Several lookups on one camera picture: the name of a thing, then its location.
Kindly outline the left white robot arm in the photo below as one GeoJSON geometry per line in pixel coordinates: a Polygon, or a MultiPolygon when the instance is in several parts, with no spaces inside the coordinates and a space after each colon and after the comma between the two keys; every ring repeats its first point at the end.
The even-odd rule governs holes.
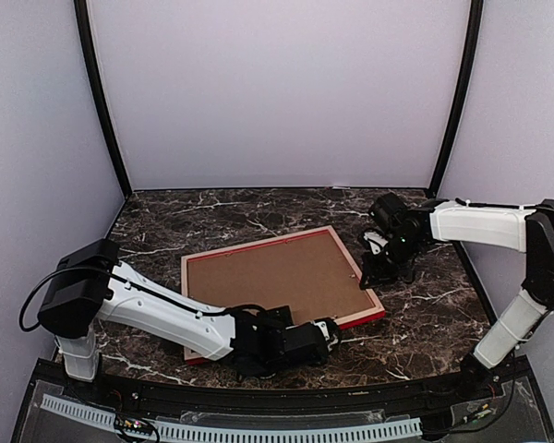
{"type": "Polygon", "coordinates": [[[68,377],[92,402],[112,394],[99,370],[93,323],[97,319],[141,329],[222,361],[244,377],[266,377],[294,367],[301,353],[286,347],[296,329],[270,318],[259,305],[218,307],[188,299],[136,272],[118,258],[118,244],[101,239],[63,257],[23,303],[43,296],[33,325],[52,333],[68,377]]]}

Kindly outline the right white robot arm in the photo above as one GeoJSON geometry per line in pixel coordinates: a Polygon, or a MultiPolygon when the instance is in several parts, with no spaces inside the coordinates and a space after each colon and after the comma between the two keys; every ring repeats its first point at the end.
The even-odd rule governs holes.
{"type": "Polygon", "coordinates": [[[489,247],[501,277],[521,277],[511,287],[512,299],[486,335],[464,358],[465,370],[453,380],[452,391],[474,399],[488,385],[488,372],[523,342],[554,312],[554,199],[536,204],[473,202],[432,198],[406,205],[396,194],[375,200],[368,211],[374,228],[360,234],[365,251],[360,285],[372,289],[414,278],[416,257],[434,243],[462,244],[475,251],[489,247]]]}

